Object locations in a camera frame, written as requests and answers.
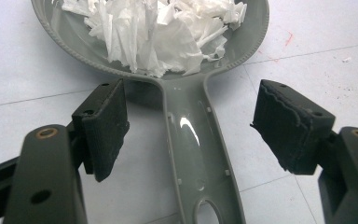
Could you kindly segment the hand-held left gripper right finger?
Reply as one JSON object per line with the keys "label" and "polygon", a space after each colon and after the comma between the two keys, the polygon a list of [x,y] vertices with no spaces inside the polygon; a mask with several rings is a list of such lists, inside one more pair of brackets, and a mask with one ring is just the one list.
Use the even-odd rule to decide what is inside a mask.
{"label": "hand-held left gripper right finger", "polygon": [[283,170],[311,175],[317,150],[329,137],[336,117],[291,87],[263,79],[256,100],[255,128]]}

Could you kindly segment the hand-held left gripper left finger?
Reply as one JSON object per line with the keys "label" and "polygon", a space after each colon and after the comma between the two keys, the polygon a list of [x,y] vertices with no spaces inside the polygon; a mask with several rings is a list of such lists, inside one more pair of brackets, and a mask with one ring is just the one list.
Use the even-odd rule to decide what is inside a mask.
{"label": "hand-held left gripper left finger", "polygon": [[86,173],[98,182],[110,176],[130,128],[122,79],[99,85],[72,114]]}

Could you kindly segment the grey dustpan with orange edge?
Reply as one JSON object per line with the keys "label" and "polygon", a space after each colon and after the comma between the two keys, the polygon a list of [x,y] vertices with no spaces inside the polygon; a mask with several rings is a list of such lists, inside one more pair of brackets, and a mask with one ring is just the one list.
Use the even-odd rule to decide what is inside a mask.
{"label": "grey dustpan with orange edge", "polygon": [[241,196],[207,79],[247,61],[261,45],[269,26],[268,0],[236,0],[247,5],[244,23],[227,31],[226,54],[204,62],[196,75],[168,72],[162,78],[133,74],[121,63],[109,63],[103,44],[89,36],[83,18],[62,10],[63,0],[31,0],[48,35],[64,51],[101,72],[158,86],[163,95],[169,154],[182,224],[196,224],[202,203],[209,203],[220,224],[245,224]]}

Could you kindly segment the pile of white paper scraps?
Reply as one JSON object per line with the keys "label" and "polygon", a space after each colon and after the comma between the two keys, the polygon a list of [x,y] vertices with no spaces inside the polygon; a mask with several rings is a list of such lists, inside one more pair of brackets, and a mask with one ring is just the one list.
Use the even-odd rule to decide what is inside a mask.
{"label": "pile of white paper scraps", "polygon": [[107,61],[133,73],[191,75],[226,54],[226,30],[244,22],[247,5],[234,0],[63,0],[104,42]]}

